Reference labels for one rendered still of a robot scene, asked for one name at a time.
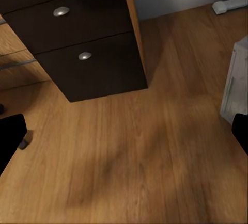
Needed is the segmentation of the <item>desktop computer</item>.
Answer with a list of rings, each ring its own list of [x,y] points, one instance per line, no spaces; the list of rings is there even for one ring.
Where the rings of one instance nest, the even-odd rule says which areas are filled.
[[[220,115],[233,124],[235,115],[248,116],[248,36],[235,43]]]

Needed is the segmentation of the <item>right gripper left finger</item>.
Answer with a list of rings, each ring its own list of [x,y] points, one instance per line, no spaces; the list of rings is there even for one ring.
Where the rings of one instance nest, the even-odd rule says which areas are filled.
[[[22,114],[0,119],[0,175],[27,133]]]

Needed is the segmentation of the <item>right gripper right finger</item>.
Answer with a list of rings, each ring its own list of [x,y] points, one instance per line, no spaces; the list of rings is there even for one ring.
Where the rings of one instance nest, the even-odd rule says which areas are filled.
[[[231,132],[248,155],[248,116],[240,113],[236,114]]]

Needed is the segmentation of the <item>swivel chair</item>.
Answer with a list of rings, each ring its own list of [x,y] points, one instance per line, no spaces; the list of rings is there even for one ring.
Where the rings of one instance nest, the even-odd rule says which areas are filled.
[[[3,104],[0,104],[0,114],[3,113]],[[28,141],[23,139],[20,145],[18,146],[21,150],[24,150],[24,146],[28,144]]]

